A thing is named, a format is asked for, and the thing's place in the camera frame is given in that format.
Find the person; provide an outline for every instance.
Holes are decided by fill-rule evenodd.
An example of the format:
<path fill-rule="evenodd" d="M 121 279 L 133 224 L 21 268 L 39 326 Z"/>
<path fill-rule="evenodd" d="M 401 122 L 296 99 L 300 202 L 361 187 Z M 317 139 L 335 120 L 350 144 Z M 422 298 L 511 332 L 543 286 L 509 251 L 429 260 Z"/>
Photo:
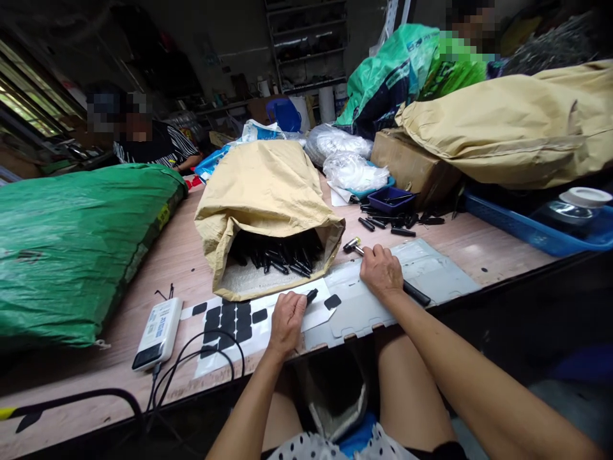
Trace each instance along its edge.
<path fill-rule="evenodd" d="M 157 163 L 190 174 L 202 155 L 177 128 L 152 119 L 144 98 L 111 82 L 90 85 L 87 104 L 94 130 L 103 126 L 101 120 L 112 126 L 113 153 L 120 163 Z"/>
<path fill-rule="evenodd" d="M 485 358 L 402 291 L 389 249 L 364 248 L 360 277 L 405 333 L 375 335 L 380 422 L 356 459 L 465 459 L 443 393 L 491 458 L 604 459 L 569 421 Z M 280 295 L 268 347 L 207 460 L 344 459 L 338 447 L 303 432 L 279 379 L 298 345 L 307 300 Z"/>

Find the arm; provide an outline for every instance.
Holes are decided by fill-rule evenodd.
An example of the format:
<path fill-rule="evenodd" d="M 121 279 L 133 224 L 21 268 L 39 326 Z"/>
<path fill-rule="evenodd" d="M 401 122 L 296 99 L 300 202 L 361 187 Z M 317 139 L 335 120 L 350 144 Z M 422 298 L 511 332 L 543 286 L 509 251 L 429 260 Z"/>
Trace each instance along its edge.
<path fill-rule="evenodd" d="M 172 145 L 177 149 L 183 161 L 172 169 L 175 171 L 187 171 L 198 166 L 202 161 L 202 154 L 192 144 L 192 142 L 183 135 L 181 131 L 168 125 L 168 134 L 172 141 Z"/>
<path fill-rule="evenodd" d="M 279 296 L 268 347 L 206 456 L 207 460 L 259 460 L 275 383 L 285 358 L 298 346 L 306 307 L 306 296 L 293 292 Z"/>
<path fill-rule="evenodd" d="M 360 277 L 411 338 L 445 398 L 492 458 L 604 458 L 528 389 L 402 291 L 389 249 L 364 248 Z"/>

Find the jar lid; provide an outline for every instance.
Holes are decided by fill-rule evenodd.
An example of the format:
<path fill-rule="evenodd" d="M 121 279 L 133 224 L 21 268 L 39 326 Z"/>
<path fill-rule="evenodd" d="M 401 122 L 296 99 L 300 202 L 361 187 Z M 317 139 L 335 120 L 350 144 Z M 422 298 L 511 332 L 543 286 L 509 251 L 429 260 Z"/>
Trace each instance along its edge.
<path fill-rule="evenodd" d="M 560 199 L 581 208 L 601 208 L 613 200 L 613 196 L 595 188 L 573 187 L 560 194 Z"/>

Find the shelving unit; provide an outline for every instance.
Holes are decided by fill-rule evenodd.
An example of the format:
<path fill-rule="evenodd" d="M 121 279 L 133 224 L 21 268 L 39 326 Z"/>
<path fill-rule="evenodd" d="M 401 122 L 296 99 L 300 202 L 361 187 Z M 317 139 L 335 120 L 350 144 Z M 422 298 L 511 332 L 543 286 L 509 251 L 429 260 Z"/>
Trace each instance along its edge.
<path fill-rule="evenodd" d="M 276 76 L 283 94 L 347 80 L 347 0 L 264 0 Z"/>

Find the workbench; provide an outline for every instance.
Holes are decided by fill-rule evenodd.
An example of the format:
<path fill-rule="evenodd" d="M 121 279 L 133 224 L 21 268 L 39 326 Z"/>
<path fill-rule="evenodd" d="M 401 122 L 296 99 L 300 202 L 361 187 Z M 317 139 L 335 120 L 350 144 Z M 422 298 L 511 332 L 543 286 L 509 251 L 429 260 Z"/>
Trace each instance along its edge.
<path fill-rule="evenodd" d="M 324 201 L 331 206 L 330 188 L 323 176 L 320 179 Z M 100 337 L 110 344 L 110 348 L 48 349 L 24 353 L 0 378 L 0 407 L 23 406 L 96 388 L 115 387 L 132 393 L 145 410 L 151 391 L 151 375 L 134 372 L 131 366 L 149 313 L 162 301 L 154 292 L 159 289 L 167 293 L 173 283 L 174 295 L 183 300 L 183 308 L 213 297 L 213 273 L 204 258 L 201 238 L 193 223 L 203 190 L 202 185 L 191 189 L 188 198 L 149 251 L 122 304 Z M 376 243 L 392 247 L 407 239 L 385 230 L 374 233 L 366 230 L 358 222 L 362 215 L 359 206 L 332 209 L 347 221 L 341 245 L 354 236 L 362 239 L 362 246 L 369 247 Z M 460 214 L 454 220 L 450 217 L 446 216 L 444 225 L 417 225 L 413 230 L 418 238 L 423 238 L 455 262 L 481 288 L 558 260 L 470 214 Z M 346 254 L 341 250 L 334 264 L 356 258 L 356 254 Z M 201 316 L 181 321 L 174 355 L 169 362 L 173 362 L 183 345 L 199 332 L 202 332 Z M 190 345 L 187 352 L 197 350 L 199 343 L 194 341 L 193 349 Z M 304 344 L 298 351 L 301 354 L 309 352 Z M 246 358 L 246 374 L 255 370 L 262 353 Z M 229 366 L 193 379 L 195 367 L 195 360 L 181 365 L 172 380 L 165 404 L 211 390 L 231 379 Z M 235 363 L 234 368 L 240 375 L 241 363 Z M 124 400 L 105 396 L 45 411 L 39 421 L 19 434 L 15 434 L 15 430 L 20 420 L 6 420 L 0 422 L 0 458 L 20 457 L 109 427 L 131 416 L 132 411 Z"/>

